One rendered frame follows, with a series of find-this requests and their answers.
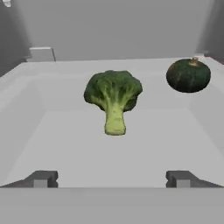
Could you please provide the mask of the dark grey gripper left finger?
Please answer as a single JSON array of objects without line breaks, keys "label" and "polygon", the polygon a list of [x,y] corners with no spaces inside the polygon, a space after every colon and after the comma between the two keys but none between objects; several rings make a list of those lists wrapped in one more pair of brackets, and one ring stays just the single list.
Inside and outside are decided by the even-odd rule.
[{"label": "dark grey gripper left finger", "polygon": [[57,182],[59,175],[57,171],[35,171],[27,178],[4,185],[4,187],[22,187],[22,188],[58,188]]}]

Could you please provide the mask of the grey sink basin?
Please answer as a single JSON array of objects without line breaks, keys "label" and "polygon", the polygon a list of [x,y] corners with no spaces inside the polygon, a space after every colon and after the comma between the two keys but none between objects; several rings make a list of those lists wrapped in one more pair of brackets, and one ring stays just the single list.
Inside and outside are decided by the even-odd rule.
[{"label": "grey sink basin", "polygon": [[[62,187],[163,187],[168,171],[224,186],[224,65],[205,58],[209,86],[171,89],[171,59],[24,63],[0,78],[0,185],[54,170]],[[105,114],[83,99],[93,74],[128,70],[143,84],[125,113],[126,133],[108,136]]]}]

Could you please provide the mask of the grey block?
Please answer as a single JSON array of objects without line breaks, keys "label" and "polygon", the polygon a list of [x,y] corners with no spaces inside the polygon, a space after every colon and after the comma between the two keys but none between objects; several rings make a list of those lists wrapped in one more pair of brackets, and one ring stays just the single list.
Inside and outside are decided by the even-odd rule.
[{"label": "grey block", "polygon": [[45,62],[45,61],[55,61],[56,57],[54,50],[49,47],[31,47],[30,55],[27,57],[29,62]]}]

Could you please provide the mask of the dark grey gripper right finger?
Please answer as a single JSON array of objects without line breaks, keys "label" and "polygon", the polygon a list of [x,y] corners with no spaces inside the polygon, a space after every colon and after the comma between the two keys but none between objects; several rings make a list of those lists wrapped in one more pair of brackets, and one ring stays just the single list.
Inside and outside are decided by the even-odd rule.
[{"label": "dark grey gripper right finger", "polygon": [[188,187],[219,187],[215,183],[199,179],[190,171],[167,171],[166,172],[166,186],[175,188],[188,188]]}]

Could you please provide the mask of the green broccoli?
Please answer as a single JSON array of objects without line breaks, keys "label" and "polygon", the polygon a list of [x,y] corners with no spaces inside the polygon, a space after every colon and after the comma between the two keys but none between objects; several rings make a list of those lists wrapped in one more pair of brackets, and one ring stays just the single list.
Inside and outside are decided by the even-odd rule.
[{"label": "green broccoli", "polygon": [[105,133],[122,136],[126,134],[123,114],[137,105],[137,98],[142,92],[141,81],[130,72],[108,70],[90,78],[83,97],[85,102],[105,112]]}]

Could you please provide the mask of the dark green squash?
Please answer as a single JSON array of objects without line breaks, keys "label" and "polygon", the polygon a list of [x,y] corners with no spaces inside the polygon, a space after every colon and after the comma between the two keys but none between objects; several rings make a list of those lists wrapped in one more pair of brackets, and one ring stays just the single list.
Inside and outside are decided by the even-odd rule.
[{"label": "dark green squash", "polygon": [[171,88],[181,93],[196,93],[207,87],[211,80],[210,68],[198,57],[179,59],[166,72]]}]

